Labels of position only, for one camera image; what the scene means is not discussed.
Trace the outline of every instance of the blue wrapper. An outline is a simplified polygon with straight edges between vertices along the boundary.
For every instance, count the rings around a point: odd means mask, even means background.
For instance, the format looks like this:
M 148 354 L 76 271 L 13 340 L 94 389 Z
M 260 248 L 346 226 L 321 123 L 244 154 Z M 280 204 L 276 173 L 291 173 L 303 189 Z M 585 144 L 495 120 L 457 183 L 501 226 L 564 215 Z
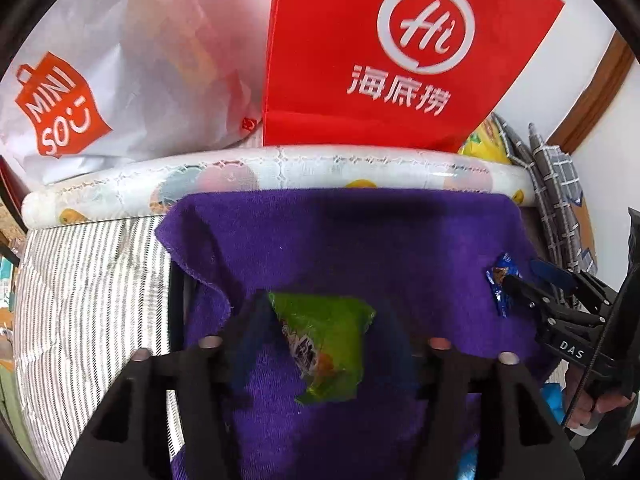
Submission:
M 501 317 L 509 317 L 509 310 L 511 309 L 511 298 L 509 298 L 502 290 L 502 280 L 508 274 L 513 276 L 522 277 L 518 272 L 518 268 L 513 263 L 513 260 L 509 256 L 509 253 L 504 253 L 495 266 L 486 272 L 486 278 L 491 285 L 491 292 L 494 295 L 495 305 L 498 309 L 498 315 Z

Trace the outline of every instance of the human hand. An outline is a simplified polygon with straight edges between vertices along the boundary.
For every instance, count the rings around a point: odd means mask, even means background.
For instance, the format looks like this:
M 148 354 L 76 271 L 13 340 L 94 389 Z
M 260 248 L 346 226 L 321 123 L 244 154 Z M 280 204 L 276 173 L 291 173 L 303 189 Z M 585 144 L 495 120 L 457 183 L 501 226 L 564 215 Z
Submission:
M 569 369 L 564 374 L 566 388 L 562 391 L 562 402 L 565 410 L 569 408 L 569 403 L 571 402 L 575 391 L 578 389 L 578 383 L 582 378 L 583 372 L 583 369 L 569 364 Z M 582 392 L 578 399 L 578 403 L 575 406 L 574 414 L 569 419 L 567 427 L 574 430 L 578 426 L 586 426 L 591 420 L 592 412 L 609 413 L 616 408 L 624 408 L 628 406 L 635 398 L 636 394 L 633 394 L 631 399 L 627 399 L 625 396 L 620 394 L 620 392 L 612 391 L 606 392 L 598 397 L 594 404 L 593 398 L 591 398 L 591 396 L 586 392 Z

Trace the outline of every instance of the screw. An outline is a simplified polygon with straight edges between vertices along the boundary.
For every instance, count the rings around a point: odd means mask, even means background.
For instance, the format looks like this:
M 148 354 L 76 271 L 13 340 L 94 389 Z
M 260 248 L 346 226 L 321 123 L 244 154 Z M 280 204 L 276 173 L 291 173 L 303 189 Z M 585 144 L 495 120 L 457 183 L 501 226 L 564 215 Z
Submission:
M 451 341 L 443 337 L 432 337 L 429 346 L 434 350 L 451 350 Z
M 131 354 L 131 360 L 137 363 L 146 361 L 151 357 L 151 350 L 149 348 L 138 348 L 133 354 Z
M 498 361 L 503 365 L 516 365 L 520 362 L 520 358 L 513 352 L 501 352 L 498 355 Z
M 222 338 L 219 335 L 207 335 L 198 341 L 200 348 L 217 348 L 222 345 Z

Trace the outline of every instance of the purple cloth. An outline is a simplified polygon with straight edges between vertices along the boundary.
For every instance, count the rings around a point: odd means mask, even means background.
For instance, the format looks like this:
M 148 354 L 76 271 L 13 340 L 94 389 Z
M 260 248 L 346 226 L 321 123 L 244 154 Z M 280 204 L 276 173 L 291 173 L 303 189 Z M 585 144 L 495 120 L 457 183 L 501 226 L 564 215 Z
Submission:
M 348 295 L 380 312 L 365 336 L 358 398 L 300 406 L 304 383 L 283 336 L 258 354 L 231 409 L 244 479 L 406 477 L 424 403 L 390 384 L 392 309 L 412 336 L 462 351 L 514 351 L 541 382 L 552 359 L 534 342 L 527 309 L 497 315 L 484 275 L 507 251 L 525 278 L 535 252 L 505 196 L 432 190 L 333 189 L 196 194 L 156 229 L 172 258 L 204 286 L 186 344 L 215 333 L 258 288 Z M 174 476 L 185 478 L 183 456 Z

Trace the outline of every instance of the green candy wrapper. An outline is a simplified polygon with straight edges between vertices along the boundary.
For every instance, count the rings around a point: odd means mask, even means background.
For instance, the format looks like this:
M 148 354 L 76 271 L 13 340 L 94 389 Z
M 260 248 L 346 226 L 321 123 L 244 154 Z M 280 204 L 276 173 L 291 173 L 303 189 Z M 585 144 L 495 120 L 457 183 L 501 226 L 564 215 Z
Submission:
M 338 296 L 270 292 L 289 349 L 306 382 L 300 404 L 354 399 L 362 380 L 362 339 L 376 311 Z

